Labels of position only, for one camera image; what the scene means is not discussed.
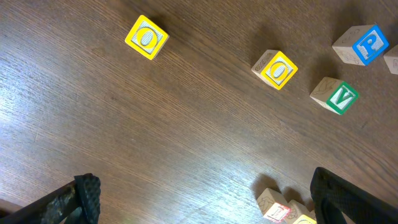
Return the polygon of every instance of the blue block face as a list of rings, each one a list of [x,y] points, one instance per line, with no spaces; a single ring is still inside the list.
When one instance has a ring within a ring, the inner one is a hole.
[[[362,63],[369,65],[388,46],[379,26],[375,25],[353,45],[353,49]]]

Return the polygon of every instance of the toy block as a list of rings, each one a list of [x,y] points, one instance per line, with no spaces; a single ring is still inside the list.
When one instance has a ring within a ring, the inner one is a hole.
[[[276,223],[280,223],[290,212],[284,196],[272,189],[265,189],[257,203],[263,217]]]
[[[358,99],[359,94],[346,82],[325,77],[310,96],[324,108],[343,115]]]
[[[390,72],[398,75],[398,45],[384,55],[384,60],[386,61]]]
[[[344,63],[369,65],[389,43],[379,26],[353,26],[333,45],[333,49]]]
[[[285,218],[287,224],[316,224],[316,221],[309,217],[310,212],[304,205],[296,202],[295,200],[291,200],[289,202],[289,207],[292,209],[292,211]]]
[[[169,35],[145,16],[139,16],[124,40],[130,47],[152,60],[166,43]]]
[[[315,210],[312,210],[312,211],[310,212],[309,217],[312,218],[312,219],[315,220],[315,221],[317,220],[317,216],[315,215]]]
[[[266,50],[251,70],[266,84],[280,90],[298,68],[281,51]]]

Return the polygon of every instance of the wooden floor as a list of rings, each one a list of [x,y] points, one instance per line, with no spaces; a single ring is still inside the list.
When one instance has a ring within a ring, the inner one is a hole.
[[[92,172],[100,223],[267,223],[265,187],[311,208],[326,167],[398,206],[398,76],[344,64],[332,43],[396,0],[0,1],[0,200],[26,206]],[[139,15],[170,38],[150,61],[124,43]],[[281,90],[250,71],[267,49],[298,72]],[[323,77],[361,95],[344,114]]]

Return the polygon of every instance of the alphabet block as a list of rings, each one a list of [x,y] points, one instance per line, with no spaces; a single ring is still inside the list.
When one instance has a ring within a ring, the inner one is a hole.
[[[312,210],[312,211],[310,212],[309,217],[312,218],[312,219],[315,220],[315,221],[317,220],[317,216],[315,215],[315,210]]]
[[[398,75],[398,45],[384,55],[384,60],[386,61],[390,72]]]
[[[285,221],[287,222],[287,224],[317,223],[315,220],[309,217],[310,212],[304,205],[296,202],[295,200],[291,200],[289,202],[289,207],[290,209],[292,209],[292,211],[289,213],[289,215],[286,216]]]
[[[298,68],[281,51],[266,50],[251,70],[266,84],[280,90]]]
[[[389,43],[379,26],[353,26],[334,44],[333,49],[344,63],[369,65]]]
[[[125,42],[152,60],[159,53],[169,35],[145,16],[139,16]]]
[[[284,196],[272,189],[266,189],[257,203],[264,218],[276,223],[280,223],[290,212]]]
[[[346,82],[325,77],[310,96],[324,108],[342,115],[358,99],[359,94]]]

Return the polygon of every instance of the yellow block face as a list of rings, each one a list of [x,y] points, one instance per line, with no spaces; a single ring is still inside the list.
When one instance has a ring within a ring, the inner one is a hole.
[[[317,221],[306,215],[301,215],[293,224],[317,224]]]
[[[125,42],[143,56],[152,60],[165,44],[169,35],[145,16],[140,16],[131,28]]]
[[[261,72],[261,75],[277,90],[280,90],[298,68],[282,52],[275,54],[274,58]]]

